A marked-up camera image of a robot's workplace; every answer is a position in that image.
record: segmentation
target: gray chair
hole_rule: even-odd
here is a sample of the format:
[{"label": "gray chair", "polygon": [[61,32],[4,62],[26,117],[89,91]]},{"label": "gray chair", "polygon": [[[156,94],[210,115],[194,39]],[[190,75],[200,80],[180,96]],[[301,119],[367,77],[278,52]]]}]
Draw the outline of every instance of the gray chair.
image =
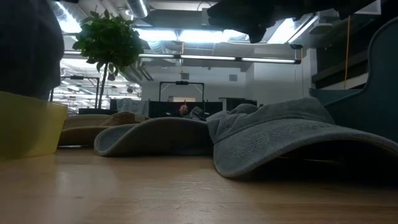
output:
[{"label": "gray chair", "polygon": [[364,89],[311,90],[336,124],[398,142],[398,17],[382,26],[369,45],[369,78]]}]

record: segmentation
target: gray bucket hat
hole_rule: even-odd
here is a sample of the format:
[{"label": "gray bucket hat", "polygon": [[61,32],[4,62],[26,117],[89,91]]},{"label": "gray bucket hat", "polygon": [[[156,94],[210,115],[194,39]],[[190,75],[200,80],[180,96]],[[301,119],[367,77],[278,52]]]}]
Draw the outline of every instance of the gray bucket hat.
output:
[{"label": "gray bucket hat", "polygon": [[203,121],[154,118],[108,128],[95,138],[99,156],[212,155],[213,143]]},{"label": "gray bucket hat", "polygon": [[366,143],[388,156],[398,156],[398,144],[391,140],[335,125],[315,98],[262,108],[240,105],[210,116],[207,124],[215,144],[216,169],[225,177],[239,177],[288,152],[329,141]]}]

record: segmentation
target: hat brim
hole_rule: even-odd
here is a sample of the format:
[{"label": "hat brim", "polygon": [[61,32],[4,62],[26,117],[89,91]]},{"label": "hat brim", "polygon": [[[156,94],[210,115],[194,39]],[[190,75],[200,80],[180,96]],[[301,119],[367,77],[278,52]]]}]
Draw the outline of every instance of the hat brim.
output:
[{"label": "hat brim", "polygon": [[92,146],[97,135],[110,126],[68,128],[61,132],[58,146]]},{"label": "hat brim", "polygon": [[207,125],[183,118],[155,118],[140,124],[108,128],[97,135],[99,156],[212,155],[213,143]]},{"label": "hat brim", "polygon": [[255,125],[217,142],[215,167],[225,177],[239,177],[296,149],[338,140],[370,143],[398,156],[395,142],[374,134],[306,119],[280,119]]}]

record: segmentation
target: yellow container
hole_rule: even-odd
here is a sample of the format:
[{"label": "yellow container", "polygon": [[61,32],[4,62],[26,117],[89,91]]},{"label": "yellow container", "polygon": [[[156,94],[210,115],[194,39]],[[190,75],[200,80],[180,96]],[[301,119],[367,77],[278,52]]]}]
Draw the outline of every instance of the yellow container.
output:
[{"label": "yellow container", "polygon": [[0,161],[57,150],[67,106],[0,91]]}]

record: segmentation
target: table surface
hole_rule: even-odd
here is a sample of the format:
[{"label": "table surface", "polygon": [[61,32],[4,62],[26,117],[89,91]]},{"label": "table surface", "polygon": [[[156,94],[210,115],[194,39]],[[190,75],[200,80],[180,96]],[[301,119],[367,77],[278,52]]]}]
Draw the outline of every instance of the table surface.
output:
[{"label": "table surface", "polygon": [[398,223],[398,190],[225,179],[204,157],[88,150],[0,164],[0,223]]}]

